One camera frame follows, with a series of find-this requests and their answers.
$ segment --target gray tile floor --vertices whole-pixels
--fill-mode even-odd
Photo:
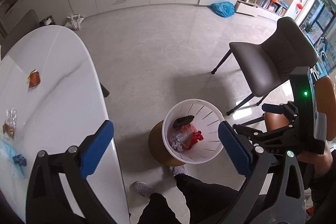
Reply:
[[[88,48],[100,81],[110,91],[106,106],[115,125],[131,223],[137,223],[148,203],[130,187],[137,180],[161,190],[177,218],[189,223],[184,196],[168,169],[152,158],[148,134],[176,103],[189,98],[209,101],[225,115],[236,101],[250,94],[249,87],[232,55],[215,75],[209,72],[227,52],[229,42],[261,43],[275,28],[276,23],[267,19],[240,14],[221,18],[209,8],[186,5],[127,8],[83,21],[77,34]],[[292,94],[286,96],[278,87],[265,102],[292,99]],[[233,124],[259,117],[263,112],[261,106],[253,106],[257,101],[254,98],[251,108],[225,119]],[[264,129],[264,124],[255,127]],[[224,149],[213,160],[187,169],[206,183],[239,189],[244,181]]]

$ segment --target person's leg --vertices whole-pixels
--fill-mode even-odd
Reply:
[[[141,181],[135,182],[134,187],[141,196],[150,198],[148,205],[142,211],[138,224],[181,224],[160,191]]]
[[[190,224],[196,224],[230,206],[238,191],[218,184],[207,184],[190,177],[184,167],[175,169],[178,189],[190,211]]]

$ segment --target metal screw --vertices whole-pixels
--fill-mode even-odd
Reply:
[[[44,151],[44,150],[41,150],[41,151],[39,151],[39,152],[37,153],[37,156],[38,156],[39,158],[42,158],[44,155],[45,155],[45,151]]]
[[[77,152],[77,149],[78,149],[78,147],[77,147],[76,145],[73,145],[73,146],[70,146],[70,147],[68,148],[68,152],[69,152],[69,153],[76,153],[76,152]]]
[[[288,150],[287,151],[287,156],[290,157],[290,158],[293,158],[294,157],[294,153],[291,150]]]
[[[261,146],[256,146],[254,149],[257,153],[263,153],[264,152],[264,149]]]

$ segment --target drawer handle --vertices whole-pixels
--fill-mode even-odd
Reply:
[[[126,0],[117,0],[115,3],[122,2],[122,1],[126,1]]]

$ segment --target brown stool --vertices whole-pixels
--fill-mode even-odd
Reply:
[[[184,165],[184,162],[177,160],[174,158],[165,147],[162,140],[162,125],[163,121],[157,123],[148,137],[148,148],[151,152],[154,159],[156,159],[159,163],[167,166],[180,166]]]

